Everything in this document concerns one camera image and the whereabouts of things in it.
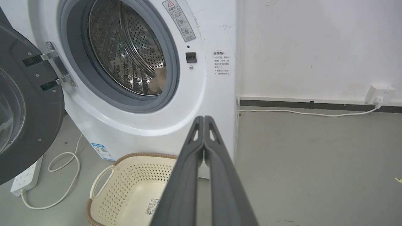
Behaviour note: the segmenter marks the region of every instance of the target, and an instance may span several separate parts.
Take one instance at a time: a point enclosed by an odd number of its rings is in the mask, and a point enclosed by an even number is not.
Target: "black baseboard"
[[[241,106],[254,107],[292,107],[307,109],[327,109],[327,110],[344,110],[344,111],[370,111],[373,105],[344,105],[344,104],[325,104],[325,103],[302,103],[302,102],[286,102],[286,101],[251,101],[240,100]],[[402,113],[402,107],[382,106],[376,110],[378,112]]]

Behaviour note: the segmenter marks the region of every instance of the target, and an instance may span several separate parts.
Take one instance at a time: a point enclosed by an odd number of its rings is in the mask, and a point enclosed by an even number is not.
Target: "baseboard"
[[[365,105],[359,100],[324,100],[324,99],[291,99],[291,98],[270,98],[270,97],[241,97],[241,106],[255,107],[290,107],[306,109],[327,109],[344,111],[369,111],[373,105]],[[402,104],[397,106],[383,106],[378,112],[402,113]]]

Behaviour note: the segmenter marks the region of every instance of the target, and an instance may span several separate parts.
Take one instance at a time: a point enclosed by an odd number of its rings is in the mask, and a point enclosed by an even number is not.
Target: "washing machine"
[[[7,178],[47,150],[63,108],[106,160],[178,155],[193,119],[210,115],[234,161],[236,4],[0,0],[0,79],[9,90],[0,90],[9,110],[0,167],[15,168]]]

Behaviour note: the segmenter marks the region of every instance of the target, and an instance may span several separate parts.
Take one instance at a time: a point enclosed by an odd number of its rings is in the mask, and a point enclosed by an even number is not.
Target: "blue and white sticker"
[[[91,143],[92,146],[95,148],[96,152],[98,153],[98,155],[106,160],[111,160],[114,161],[114,159],[112,158],[112,156],[109,154],[109,152],[106,150],[105,146],[103,146],[102,144],[95,144],[95,143]]]

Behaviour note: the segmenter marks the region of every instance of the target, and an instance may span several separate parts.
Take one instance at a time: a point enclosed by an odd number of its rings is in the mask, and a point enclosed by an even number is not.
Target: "laundry basket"
[[[159,204],[177,156],[134,153],[121,157],[95,179],[86,205],[94,226],[148,225]],[[100,191],[96,186],[112,171]]]

